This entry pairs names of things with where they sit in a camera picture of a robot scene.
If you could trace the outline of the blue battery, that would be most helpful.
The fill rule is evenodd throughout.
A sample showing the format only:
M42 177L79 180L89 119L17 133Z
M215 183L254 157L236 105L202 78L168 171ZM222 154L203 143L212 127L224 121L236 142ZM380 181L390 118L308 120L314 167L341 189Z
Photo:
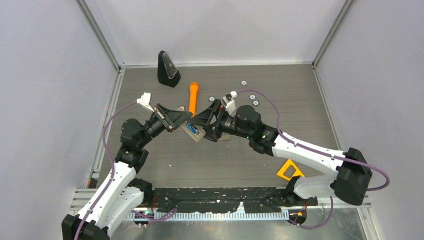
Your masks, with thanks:
M186 127L190 130L191 133L193 134L197 134L199 132L199 130L197 129L196 126L194 126L193 124L187 123Z

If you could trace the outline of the grey battery cover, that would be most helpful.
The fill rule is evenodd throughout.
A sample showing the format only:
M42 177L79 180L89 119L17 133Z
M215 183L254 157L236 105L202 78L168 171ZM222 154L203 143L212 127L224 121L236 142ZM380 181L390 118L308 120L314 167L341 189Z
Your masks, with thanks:
M228 141L231 139L231 136L229 134L222 134L219 138L219 141Z

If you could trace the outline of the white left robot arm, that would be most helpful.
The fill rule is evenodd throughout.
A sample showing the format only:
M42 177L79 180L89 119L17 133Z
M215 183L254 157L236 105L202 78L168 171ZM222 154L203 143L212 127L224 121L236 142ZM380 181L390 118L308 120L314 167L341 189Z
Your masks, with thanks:
M137 206L153 202L153 187L137 178L149 152L145 146L163 131L173 132L192 117L184 110L157 104L150 118L140 123L127 119L121 126L121 146L107 178L77 214L67 214L61 223L64 240L109 240L118 226Z

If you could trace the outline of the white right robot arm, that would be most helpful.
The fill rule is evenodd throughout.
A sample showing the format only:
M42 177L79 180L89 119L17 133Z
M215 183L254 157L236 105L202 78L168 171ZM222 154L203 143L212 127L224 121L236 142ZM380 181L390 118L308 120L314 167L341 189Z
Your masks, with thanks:
M290 159L322 173L290 179L282 192L284 206L302 205L310 198L329 196L354 206L364 201L373 173L365 165L363 154L355 148L343 152L296 139L263 123L260 113L252 106L242 105L231 116L219 100L190 118L189 123L202 127L206 132L204 138L212 142L217 142L223 133L246 138L259 154Z

